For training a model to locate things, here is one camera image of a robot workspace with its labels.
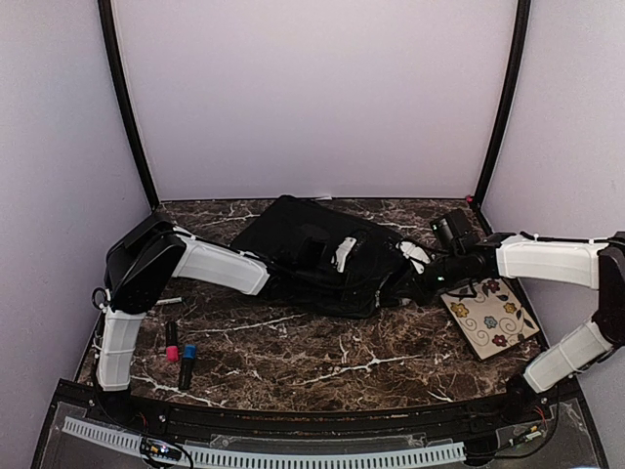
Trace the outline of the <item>black backpack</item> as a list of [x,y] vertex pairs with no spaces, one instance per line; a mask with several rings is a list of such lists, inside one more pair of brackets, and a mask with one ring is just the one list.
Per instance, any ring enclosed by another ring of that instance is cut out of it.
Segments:
[[[320,275],[320,285],[295,278],[273,278],[263,288],[263,296],[349,319],[366,319],[381,307],[414,301],[412,280],[416,271],[396,247],[402,236],[315,201],[281,196],[230,246],[260,253],[280,265],[298,267],[294,262],[294,238],[296,228],[304,224],[320,226],[330,234],[321,261],[312,268]],[[332,265],[332,257],[346,236],[355,237],[357,242],[340,274]]]

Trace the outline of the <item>blue cap black marker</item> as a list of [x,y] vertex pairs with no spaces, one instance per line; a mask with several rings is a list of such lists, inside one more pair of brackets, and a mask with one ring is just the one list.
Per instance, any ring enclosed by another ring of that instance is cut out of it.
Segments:
[[194,363],[196,359],[196,346],[186,344],[181,358],[178,389],[186,391],[190,388]]

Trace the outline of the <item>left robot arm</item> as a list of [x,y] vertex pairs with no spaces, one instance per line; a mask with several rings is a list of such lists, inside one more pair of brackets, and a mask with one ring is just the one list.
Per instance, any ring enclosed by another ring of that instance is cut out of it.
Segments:
[[104,391],[101,412],[117,426],[138,417],[137,403],[122,391],[130,387],[141,323],[170,279],[200,280],[248,296],[260,294],[273,278],[320,285],[320,275],[307,265],[280,265],[260,253],[207,241],[157,214],[117,241],[105,260],[104,286],[92,293],[92,304],[104,315],[94,382]]

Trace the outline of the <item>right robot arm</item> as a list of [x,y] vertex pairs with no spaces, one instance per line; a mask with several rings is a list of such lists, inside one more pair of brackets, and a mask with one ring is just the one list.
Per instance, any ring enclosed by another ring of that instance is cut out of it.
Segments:
[[428,301],[464,281],[531,279],[586,287],[598,294],[595,312],[560,342],[538,355],[513,377],[498,414],[518,424],[534,411],[536,395],[601,362],[624,345],[624,234],[566,238],[540,234],[494,233],[479,237],[467,217],[454,210],[431,223],[440,253],[414,240],[397,247],[414,266],[417,298]]

